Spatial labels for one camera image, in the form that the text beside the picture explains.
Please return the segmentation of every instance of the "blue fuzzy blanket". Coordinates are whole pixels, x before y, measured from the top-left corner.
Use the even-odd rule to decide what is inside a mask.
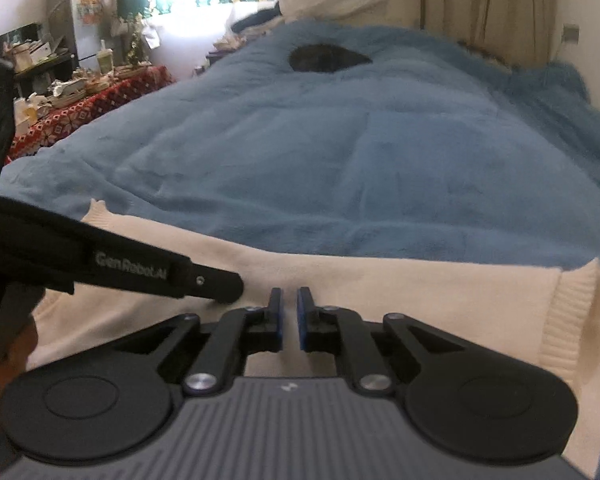
[[[311,43],[373,64],[293,72]],[[568,66],[510,75],[420,32],[297,22],[14,161],[0,194],[269,251],[573,269],[600,257],[600,113]]]

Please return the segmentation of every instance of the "red patterned tablecloth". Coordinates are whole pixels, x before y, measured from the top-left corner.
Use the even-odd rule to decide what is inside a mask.
[[[141,74],[122,80],[99,94],[67,108],[54,110],[30,127],[25,135],[13,140],[6,164],[21,156],[35,155],[40,148],[53,146],[80,126],[172,82],[166,67],[151,66]]]

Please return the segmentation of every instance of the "black circular pad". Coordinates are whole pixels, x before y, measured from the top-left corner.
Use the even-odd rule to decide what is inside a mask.
[[[22,375],[0,400],[0,421],[25,454],[88,462],[143,443],[171,411],[170,391],[144,356],[80,354]]]
[[[560,453],[578,406],[553,374],[495,352],[437,355],[404,405],[430,441],[472,462],[522,465]]]
[[[46,408],[63,418],[91,418],[110,410],[118,400],[115,384],[99,377],[73,377],[51,386]]]

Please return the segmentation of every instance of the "wall outlet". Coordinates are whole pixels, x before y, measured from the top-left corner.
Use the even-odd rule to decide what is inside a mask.
[[[580,41],[580,27],[577,25],[562,26],[562,42],[578,44]]]

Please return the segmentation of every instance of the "hand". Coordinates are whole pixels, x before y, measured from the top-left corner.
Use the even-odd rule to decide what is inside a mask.
[[[7,357],[0,363],[0,396],[5,386],[25,371],[27,358],[38,344],[38,331],[31,321],[22,329],[7,350]]]

